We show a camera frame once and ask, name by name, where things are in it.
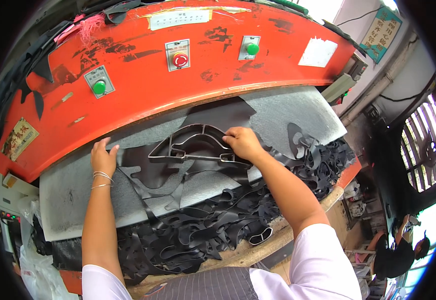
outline orange machine arm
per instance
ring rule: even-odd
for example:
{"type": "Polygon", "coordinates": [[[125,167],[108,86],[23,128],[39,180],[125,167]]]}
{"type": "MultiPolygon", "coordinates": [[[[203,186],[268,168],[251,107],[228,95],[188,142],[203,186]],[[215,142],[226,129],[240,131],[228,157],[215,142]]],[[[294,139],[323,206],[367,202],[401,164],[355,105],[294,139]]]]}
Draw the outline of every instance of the orange machine arm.
{"type": "Polygon", "coordinates": [[[121,24],[95,31],[91,42],[83,44],[76,35],[51,52],[53,83],[33,72],[28,75],[28,86],[43,98],[43,111],[39,117],[34,93],[23,104],[21,92],[16,93],[0,141],[0,173],[10,171],[31,182],[82,145],[166,111],[262,88],[329,85],[354,51],[318,23],[250,2],[177,0],[130,10],[121,24]],[[149,27],[152,14],[190,8],[208,10],[210,20],[149,27]],[[261,37],[260,51],[255,59],[238,60],[246,35],[261,37]],[[325,67],[299,65],[311,38],[337,44],[325,67]],[[165,43],[184,39],[189,39],[189,67],[170,72],[165,43]],[[105,66],[115,91],[96,98],[84,76],[99,66],[105,66]],[[9,152],[17,147],[12,131],[21,118],[37,133],[29,144],[22,143],[22,152],[12,161],[9,152]]]}

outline window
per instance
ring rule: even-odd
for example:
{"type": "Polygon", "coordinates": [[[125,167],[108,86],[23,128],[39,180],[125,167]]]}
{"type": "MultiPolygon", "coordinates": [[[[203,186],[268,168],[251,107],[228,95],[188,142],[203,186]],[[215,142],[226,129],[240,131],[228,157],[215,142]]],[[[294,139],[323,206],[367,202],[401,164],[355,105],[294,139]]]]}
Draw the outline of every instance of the window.
{"type": "Polygon", "coordinates": [[[433,96],[407,118],[401,134],[401,156],[409,183],[418,192],[436,183],[436,104],[433,96]]]}

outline woman's right hand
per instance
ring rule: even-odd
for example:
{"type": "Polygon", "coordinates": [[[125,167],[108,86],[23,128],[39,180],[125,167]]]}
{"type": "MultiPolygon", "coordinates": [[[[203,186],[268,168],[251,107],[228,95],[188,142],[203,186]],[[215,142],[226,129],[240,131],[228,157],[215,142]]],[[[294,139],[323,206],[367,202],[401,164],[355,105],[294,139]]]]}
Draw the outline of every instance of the woman's right hand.
{"type": "Polygon", "coordinates": [[[254,164],[258,158],[268,154],[250,128],[231,127],[225,134],[223,141],[242,159],[247,159],[254,164]]]}

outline white sleeve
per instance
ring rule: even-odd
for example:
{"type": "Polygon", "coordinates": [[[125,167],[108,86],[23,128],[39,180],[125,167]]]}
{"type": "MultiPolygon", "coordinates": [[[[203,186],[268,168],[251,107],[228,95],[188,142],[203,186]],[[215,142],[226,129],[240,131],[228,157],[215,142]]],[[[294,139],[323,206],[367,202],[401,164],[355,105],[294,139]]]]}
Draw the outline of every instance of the white sleeve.
{"type": "Polygon", "coordinates": [[[299,233],[291,256],[289,279],[291,290],[306,299],[316,296],[329,299],[332,294],[340,299],[361,299],[351,262],[335,230],[326,224],[313,224],[299,233]]]}
{"type": "Polygon", "coordinates": [[[83,300],[132,300],[126,287],[113,273],[94,264],[83,267],[81,287],[83,300]]]}

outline person in black shirt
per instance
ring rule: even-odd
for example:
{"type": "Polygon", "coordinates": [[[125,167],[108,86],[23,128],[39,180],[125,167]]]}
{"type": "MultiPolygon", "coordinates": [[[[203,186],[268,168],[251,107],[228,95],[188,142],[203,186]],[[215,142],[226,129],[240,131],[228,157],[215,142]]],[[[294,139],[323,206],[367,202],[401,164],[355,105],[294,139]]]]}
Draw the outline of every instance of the person in black shirt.
{"type": "MultiPolygon", "coordinates": [[[[401,227],[395,235],[396,247],[394,250],[388,248],[388,236],[384,231],[379,231],[370,242],[366,250],[376,250],[374,260],[374,273],[376,278],[395,278],[406,273],[415,260],[425,257],[430,250],[430,239],[425,237],[420,240],[415,249],[403,238],[403,231],[408,224],[409,215],[406,215],[401,227]]],[[[368,254],[356,254],[355,259],[358,263],[364,261],[368,254]]]]}

